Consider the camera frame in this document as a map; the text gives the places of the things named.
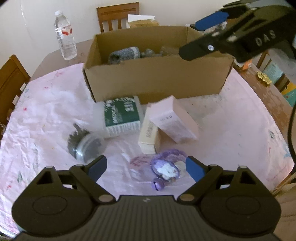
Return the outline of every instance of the wooden table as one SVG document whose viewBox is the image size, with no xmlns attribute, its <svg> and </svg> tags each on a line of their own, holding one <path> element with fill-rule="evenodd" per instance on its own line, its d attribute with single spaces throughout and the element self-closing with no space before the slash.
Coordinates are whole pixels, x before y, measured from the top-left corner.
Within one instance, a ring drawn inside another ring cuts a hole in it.
<svg viewBox="0 0 296 241">
<path fill-rule="evenodd" d="M 77 43 L 77 56 L 69 61 L 63 59 L 60 50 L 48 54 L 36 69 L 35 73 L 31 77 L 31 80 L 64 67 L 84 63 L 91 43 L 92 39 Z M 292 107 L 273 84 L 269 87 L 265 87 L 261 84 L 256 78 L 256 71 L 258 71 L 257 67 L 252 64 L 251 68 L 245 72 L 241 72 L 240 75 L 262 100 L 275 123 L 279 127 L 279 130 L 283 134 L 283 137 L 287 141 L 287 129 Z"/>
</svg>

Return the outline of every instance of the white bottle cap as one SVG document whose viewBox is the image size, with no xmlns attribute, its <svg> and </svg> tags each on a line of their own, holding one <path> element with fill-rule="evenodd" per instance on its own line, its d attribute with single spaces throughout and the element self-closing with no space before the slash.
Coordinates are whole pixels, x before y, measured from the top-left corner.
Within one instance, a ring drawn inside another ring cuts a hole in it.
<svg viewBox="0 0 296 241">
<path fill-rule="evenodd" d="M 63 14 L 63 12 L 62 12 L 61 10 L 59 10 L 59 11 L 56 11 L 54 14 L 55 14 L 56 16 L 58 16 L 58 15 L 60 15 L 60 14 Z"/>
</svg>

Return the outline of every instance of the pink box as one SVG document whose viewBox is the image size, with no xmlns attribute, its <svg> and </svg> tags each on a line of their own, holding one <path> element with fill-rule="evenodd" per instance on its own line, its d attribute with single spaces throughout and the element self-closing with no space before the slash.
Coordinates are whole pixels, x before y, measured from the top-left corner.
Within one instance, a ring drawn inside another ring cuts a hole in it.
<svg viewBox="0 0 296 241">
<path fill-rule="evenodd" d="M 198 139 L 198 124 L 174 96 L 152 104 L 149 117 L 176 143 Z"/>
</svg>

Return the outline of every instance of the rolled gray fabric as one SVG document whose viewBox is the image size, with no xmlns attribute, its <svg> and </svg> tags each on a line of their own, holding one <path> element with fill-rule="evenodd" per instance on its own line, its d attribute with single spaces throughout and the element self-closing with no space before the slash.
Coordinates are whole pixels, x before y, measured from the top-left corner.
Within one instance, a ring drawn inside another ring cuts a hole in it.
<svg viewBox="0 0 296 241">
<path fill-rule="evenodd" d="M 140 58 L 141 53 L 138 47 L 130 47 L 114 51 L 109 55 L 108 64 L 119 64 L 120 61 Z"/>
</svg>

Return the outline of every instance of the white wall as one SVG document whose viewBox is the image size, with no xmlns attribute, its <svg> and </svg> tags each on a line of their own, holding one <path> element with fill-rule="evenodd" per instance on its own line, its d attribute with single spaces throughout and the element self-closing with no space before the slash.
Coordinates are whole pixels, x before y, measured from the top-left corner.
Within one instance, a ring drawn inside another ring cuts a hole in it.
<svg viewBox="0 0 296 241">
<path fill-rule="evenodd" d="M 161 25 L 195 23 L 233 0 L 139 0 L 140 14 L 155 15 Z M 29 75 L 44 57 L 59 48 L 54 12 L 70 20 L 76 42 L 99 33 L 96 7 L 133 0 L 8 0 L 0 8 L 0 66 L 15 54 Z"/>
</svg>

